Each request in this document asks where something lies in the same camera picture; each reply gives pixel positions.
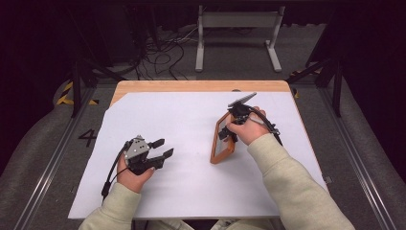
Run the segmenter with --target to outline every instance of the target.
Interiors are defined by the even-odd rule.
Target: metal bar
[[[340,135],[347,148],[347,156],[350,160],[352,167],[355,170],[355,173],[358,177],[358,180],[362,186],[362,189],[365,192],[365,195],[372,206],[373,212],[376,215],[377,220],[382,229],[395,230],[395,224],[392,221],[388,210],[385,207],[385,204],[382,198],[379,195],[379,192],[376,190],[375,184],[373,183],[370,174],[368,173],[354,143],[350,139],[349,132],[346,129],[343,121],[340,118],[335,116],[333,107],[330,105],[331,97],[329,96],[325,88],[319,88],[321,97],[325,103],[325,106],[328,108],[328,112],[331,118],[334,121],[335,126],[337,127]]]
[[[94,88],[87,88],[85,90],[83,101],[81,102],[81,104],[86,104],[86,102],[88,102],[91,99],[94,91],[95,91]],[[34,215],[38,210],[42,199],[44,198],[45,194],[48,191],[48,188],[51,185],[51,182],[56,174],[57,168],[59,167],[60,162],[63,159],[63,155],[65,154],[66,146],[69,143],[72,133],[75,130],[75,127],[77,126],[84,109],[85,106],[83,106],[79,110],[75,118],[72,118],[69,121],[68,126],[66,127],[61,139],[59,140],[59,143],[56,146],[56,149],[51,157],[50,162],[48,163],[44,173],[41,175],[41,177],[39,177],[38,183],[36,184],[36,187],[33,191],[33,194],[31,195],[30,200],[28,201],[18,222],[15,224],[14,230],[23,230],[29,228],[29,225],[34,218]]]

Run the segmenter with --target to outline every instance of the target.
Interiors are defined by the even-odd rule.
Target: silver metal part
[[[256,95],[257,95],[257,92],[254,92],[254,93],[252,93],[252,94],[250,94],[250,95],[248,95],[248,96],[245,96],[245,97],[243,97],[243,98],[241,98],[241,99],[236,100],[236,101],[233,102],[233,103],[230,103],[228,106],[229,106],[229,107],[233,107],[234,104],[236,104],[236,103],[245,104],[246,102],[248,102],[248,100],[252,99],[252,98],[253,98],[254,96],[256,96]]]
[[[149,151],[149,145],[141,135],[138,135],[133,139],[131,146],[125,154],[125,159],[131,159],[147,151]]]

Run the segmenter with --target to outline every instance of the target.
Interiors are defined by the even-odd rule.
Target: forearm
[[[353,229],[329,194],[271,134],[248,148],[287,229]]]
[[[93,211],[79,229],[130,229],[140,198],[141,195],[115,183],[103,205]]]

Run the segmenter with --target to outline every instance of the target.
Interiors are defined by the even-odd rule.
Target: gray carpet
[[[304,68],[323,28],[281,28],[276,45],[282,65],[281,73],[272,70],[270,58],[263,45],[267,34],[264,30],[253,30],[249,34],[230,31],[207,32],[204,71],[194,72],[196,43],[190,41],[182,45],[184,56],[173,67],[172,72],[179,80],[185,77],[190,80],[284,80],[292,71]],[[173,80],[168,68],[181,56],[182,50],[175,47],[168,54],[171,58],[169,63],[156,65],[159,70],[166,71],[157,75],[154,65],[145,61],[139,68],[142,73],[140,78]],[[150,59],[156,57],[158,55],[151,55]],[[159,57],[157,60],[164,62],[165,58]],[[125,77],[138,79],[135,71]],[[332,178],[333,182],[327,184],[331,196],[356,229],[382,229],[349,161],[345,142],[335,126],[334,118],[328,113],[329,105],[324,103],[320,89],[312,84],[313,80],[309,77],[294,85],[300,95],[296,103],[322,173]],[[109,80],[101,80],[92,95],[92,99],[100,100],[100,103],[85,107],[56,174],[50,181],[49,189],[28,224],[29,229],[79,227],[80,220],[67,219],[67,215],[95,144],[92,141],[87,148],[87,140],[79,137],[89,129],[94,129],[97,135],[114,88],[115,84]],[[60,90],[56,89],[56,97],[60,95]],[[397,229],[406,229],[403,217],[406,210],[406,186],[392,168],[345,83],[341,111],[341,121],[348,129],[351,140],[371,174],[395,226]],[[71,112],[71,105],[56,105],[55,109],[33,126],[21,140],[0,179],[0,229],[12,229],[17,223],[36,182],[46,169],[60,137],[71,121]]]

